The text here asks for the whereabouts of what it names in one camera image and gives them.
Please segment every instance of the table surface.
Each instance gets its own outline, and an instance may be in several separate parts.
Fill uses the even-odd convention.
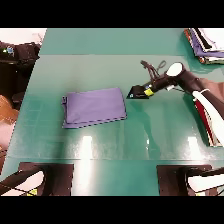
[[[74,163],[72,195],[158,195],[156,165],[224,166],[223,148],[206,146],[192,98],[162,90],[125,99],[127,119],[62,129],[67,92],[131,86],[155,67],[182,62],[199,77],[223,81],[223,66],[202,65],[183,29],[48,29],[10,142],[1,179],[19,162]]]

